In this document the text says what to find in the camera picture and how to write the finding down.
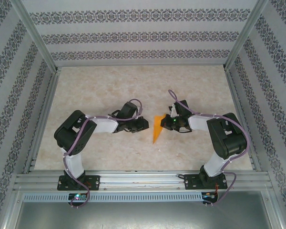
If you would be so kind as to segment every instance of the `wall panel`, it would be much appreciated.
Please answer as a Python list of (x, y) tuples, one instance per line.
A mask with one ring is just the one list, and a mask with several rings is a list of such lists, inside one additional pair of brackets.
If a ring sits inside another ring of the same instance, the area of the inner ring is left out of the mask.
[(0, 0), (0, 222), (23, 171), (52, 72), (8, 0)]
[(229, 70), (286, 218), (286, 1), (269, 1)]
[(225, 63), (256, 0), (24, 0), (58, 66)]

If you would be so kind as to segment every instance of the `orange cone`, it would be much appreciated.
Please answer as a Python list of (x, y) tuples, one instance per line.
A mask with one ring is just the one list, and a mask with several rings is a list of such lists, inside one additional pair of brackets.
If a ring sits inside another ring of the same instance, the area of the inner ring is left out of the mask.
[(153, 144), (156, 142), (157, 138), (159, 137), (163, 127), (161, 126), (161, 120), (165, 118), (164, 114), (163, 116), (155, 116), (154, 117), (154, 123), (153, 123)]

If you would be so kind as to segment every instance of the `enclosure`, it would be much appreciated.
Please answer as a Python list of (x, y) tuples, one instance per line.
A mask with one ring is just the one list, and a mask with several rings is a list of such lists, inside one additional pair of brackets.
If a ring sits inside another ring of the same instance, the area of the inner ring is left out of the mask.
[[(153, 144), (169, 89), (249, 134), (213, 208), (213, 189), (178, 177), (210, 159), (209, 133), (164, 129)], [(132, 98), (149, 129), (91, 137), (82, 162), (98, 191), (71, 209), (55, 130)], [(0, 228), (60, 227), (286, 228), (286, 0), (0, 0)]]

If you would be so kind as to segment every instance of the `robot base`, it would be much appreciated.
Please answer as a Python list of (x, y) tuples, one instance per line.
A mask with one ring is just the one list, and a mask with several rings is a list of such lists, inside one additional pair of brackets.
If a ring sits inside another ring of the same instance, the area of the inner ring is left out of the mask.
[(209, 177), (202, 166), (200, 168), (199, 174), (185, 174), (179, 175), (179, 178), (184, 180), (184, 185), (186, 190), (195, 190), (195, 189), (227, 189), (228, 185), (223, 173), (215, 176)]
[[(100, 176), (89, 176), (85, 172), (77, 178), (78, 181), (86, 185), (90, 191), (98, 191), (100, 187)], [(67, 173), (64, 171), (64, 175), (59, 177), (58, 191), (76, 191), (86, 190), (83, 186), (76, 183)]]

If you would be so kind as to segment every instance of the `perforated metal strip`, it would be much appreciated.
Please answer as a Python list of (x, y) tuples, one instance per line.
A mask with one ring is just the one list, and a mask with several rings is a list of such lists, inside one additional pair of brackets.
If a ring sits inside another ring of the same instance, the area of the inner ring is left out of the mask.
[[(23, 202), (66, 202), (68, 193), (25, 194)], [(201, 192), (92, 193), (89, 202), (187, 202), (202, 201)]]

